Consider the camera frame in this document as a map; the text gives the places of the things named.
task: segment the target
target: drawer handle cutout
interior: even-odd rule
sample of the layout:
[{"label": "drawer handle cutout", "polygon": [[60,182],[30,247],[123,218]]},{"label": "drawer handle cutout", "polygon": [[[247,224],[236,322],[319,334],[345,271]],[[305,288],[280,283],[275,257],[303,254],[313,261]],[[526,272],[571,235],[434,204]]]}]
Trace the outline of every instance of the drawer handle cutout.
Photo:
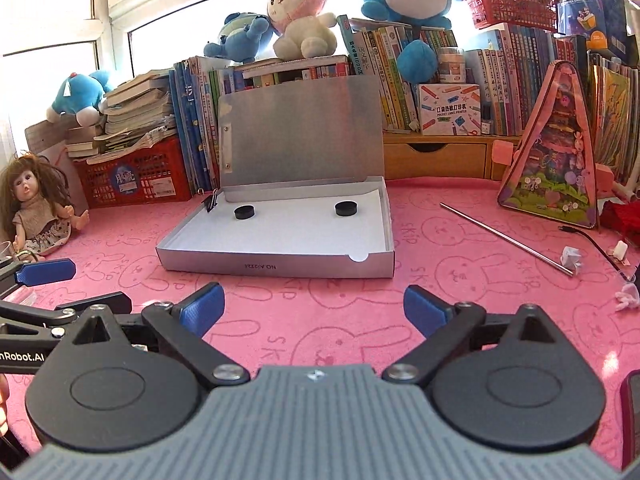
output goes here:
[{"label": "drawer handle cutout", "polygon": [[444,142],[411,142],[407,144],[409,148],[420,153],[433,153],[439,152],[447,144]]}]

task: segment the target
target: bookshelf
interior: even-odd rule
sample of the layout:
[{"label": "bookshelf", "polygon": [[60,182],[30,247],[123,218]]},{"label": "bookshelf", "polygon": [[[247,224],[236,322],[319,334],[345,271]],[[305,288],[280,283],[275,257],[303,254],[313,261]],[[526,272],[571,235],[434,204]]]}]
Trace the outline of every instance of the bookshelf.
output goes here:
[{"label": "bookshelf", "polygon": [[517,144],[521,137],[422,136],[383,133],[385,178],[456,176],[500,180],[506,166],[491,158],[494,140]]}]

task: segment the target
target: blue round label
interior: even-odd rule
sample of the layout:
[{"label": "blue round label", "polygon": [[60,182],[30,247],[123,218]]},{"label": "blue round label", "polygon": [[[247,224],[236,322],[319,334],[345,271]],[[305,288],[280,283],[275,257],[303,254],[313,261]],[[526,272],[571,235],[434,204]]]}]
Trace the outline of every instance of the blue round label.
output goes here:
[{"label": "blue round label", "polygon": [[133,168],[123,164],[111,173],[111,185],[117,193],[130,195],[138,190],[138,180]]}]

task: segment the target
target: knitted doll top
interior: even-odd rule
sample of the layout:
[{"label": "knitted doll top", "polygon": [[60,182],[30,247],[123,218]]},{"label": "knitted doll top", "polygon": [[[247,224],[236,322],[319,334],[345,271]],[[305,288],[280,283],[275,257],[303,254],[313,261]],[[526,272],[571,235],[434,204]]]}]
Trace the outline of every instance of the knitted doll top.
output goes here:
[{"label": "knitted doll top", "polygon": [[38,193],[30,200],[22,202],[20,211],[14,216],[14,225],[22,225],[27,240],[32,240],[42,232],[49,222],[57,218],[52,213],[49,202]]}]

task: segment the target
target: doll dress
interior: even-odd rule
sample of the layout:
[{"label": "doll dress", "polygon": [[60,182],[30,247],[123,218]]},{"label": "doll dress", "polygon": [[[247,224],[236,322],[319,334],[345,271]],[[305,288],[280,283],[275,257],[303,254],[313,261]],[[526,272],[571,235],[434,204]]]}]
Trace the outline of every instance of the doll dress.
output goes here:
[{"label": "doll dress", "polygon": [[71,236],[71,222],[54,215],[49,202],[40,194],[22,202],[14,224],[24,228],[24,248],[43,256],[66,244]]}]

